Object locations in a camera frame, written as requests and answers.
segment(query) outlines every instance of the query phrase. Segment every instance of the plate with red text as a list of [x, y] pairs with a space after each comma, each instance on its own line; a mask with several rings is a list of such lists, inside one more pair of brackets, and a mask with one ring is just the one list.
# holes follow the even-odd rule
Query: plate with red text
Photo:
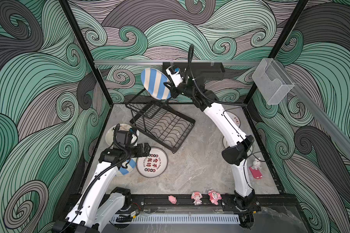
[[160, 148], [152, 147], [149, 156], [137, 159], [136, 167], [147, 178], [159, 176], [166, 170], [167, 155]]

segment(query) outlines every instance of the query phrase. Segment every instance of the dish rack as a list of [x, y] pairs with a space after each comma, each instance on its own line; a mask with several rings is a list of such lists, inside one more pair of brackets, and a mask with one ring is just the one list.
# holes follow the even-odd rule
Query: dish rack
[[144, 104], [133, 104], [140, 93], [126, 104], [132, 114], [131, 126], [173, 153], [177, 152], [196, 121], [166, 105], [168, 100], [161, 101], [153, 98]]

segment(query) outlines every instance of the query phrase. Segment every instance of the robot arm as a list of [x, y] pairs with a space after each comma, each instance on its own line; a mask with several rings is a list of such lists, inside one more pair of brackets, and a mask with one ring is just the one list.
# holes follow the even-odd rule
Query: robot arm
[[[94, 173], [94, 177], [100, 173], [103, 173], [102, 176], [93, 184], [93, 179], [91, 179], [88, 188], [83, 192], [77, 204], [67, 214], [67, 221], [56, 221], [52, 231], [58, 233], [65, 230], [66, 232], [75, 233], [102, 232], [103, 228], [109, 223], [117, 211], [129, 207], [131, 193], [129, 189], [123, 188], [113, 191], [109, 199], [99, 207], [109, 184], [117, 174], [118, 169], [122, 166], [122, 163], [117, 164], [111, 169], [109, 167], [125, 159], [148, 156], [150, 146], [148, 143], [145, 143], [144, 147], [142, 144], [136, 144], [137, 134], [132, 129], [130, 131], [119, 130], [119, 124], [115, 127], [114, 135], [114, 141], [119, 144], [118, 148], [109, 147], [101, 153]], [[82, 207], [78, 210], [80, 202], [82, 202]]]
[[[250, 187], [247, 167], [244, 166], [247, 152], [254, 142], [253, 136], [246, 135], [238, 128], [221, 104], [212, 103], [204, 98], [203, 95], [197, 93], [195, 88], [193, 88], [194, 83], [192, 79], [187, 76], [186, 70], [182, 72], [179, 68], [170, 66], [166, 69], [166, 72], [170, 76], [171, 81], [165, 83], [165, 85], [170, 89], [171, 96], [176, 98], [181, 94], [189, 97], [196, 107], [210, 117], [226, 138], [229, 147], [222, 151], [222, 156], [231, 165], [235, 181], [236, 205], [241, 210], [246, 209], [255, 198], [254, 190]], [[203, 77], [199, 78], [200, 83], [203, 83]], [[212, 91], [203, 89], [203, 93], [210, 99], [217, 100], [216, 95]]]

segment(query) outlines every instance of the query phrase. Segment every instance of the figurine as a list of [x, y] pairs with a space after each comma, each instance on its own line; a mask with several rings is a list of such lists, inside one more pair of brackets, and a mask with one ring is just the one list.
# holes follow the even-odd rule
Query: figurine
[[211, 189], [208, 191], [208, 194], [210, 196], [211, 203], [215, 205], [219, 205], [218, 200], [221, 200], [222, 197], [220, 196], [220, 193], [216, 192], [215, 190]]
[[191, 196], [192, 199], [194, 199], [194, 205], [201, 205], [202, 204], [202, 201], [201, 201], [201, 198], [202, 198], [202, 194], [200, 192], [193, 192], [192, 193], [192, 196]]
[[259, 161], [260, 159], [261, 158], [255, 158], [253, 165], [249, 167], [249, 170], [252, 173], [253, 177], [257, 180], [263, 177], [261, 171], [259, 170], [259, 168], [261, 168], [261, 161]]
[[255, 158], [255, 160], [253, 161], [253, 166], [252, 168], [255, 170], [258, 170], [258, 168], [261, 168], [261, 161], [259, 161], [261, 158], [257, 159]]
[[171, 203], [173, 203], [173, 204], [176, 204], [176, 197], [170, 195], [170, 196], [169, 196], [169, 201], [170, 201]]

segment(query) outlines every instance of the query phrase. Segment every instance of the blue and white striped plate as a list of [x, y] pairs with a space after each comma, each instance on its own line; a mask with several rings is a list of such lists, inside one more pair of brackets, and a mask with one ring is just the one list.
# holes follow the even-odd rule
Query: blue and white striped plate
[[129, 164], [127, 164], [128, 160], [124, 163], [122, 163], [123, 166], [126, 166], [127, 165], [127, 168], [123, 168], [121, 167], [116, 176], [124, 176], [126, 174], [128, 174], [130, 171], [132, 171], [135, 167], [136, 167], [136, 161], [137, 161], [137, 158], [132, 158], [131, 161], [129, 162]]
[[168, 82], [169, 79], [159, 70], [145, 68], [145, 70], [141, 72], [141, 81], [153, 98], [157, 100], [167, 100], [171, 97], [170, 90], [163, 84], [164, 82]]

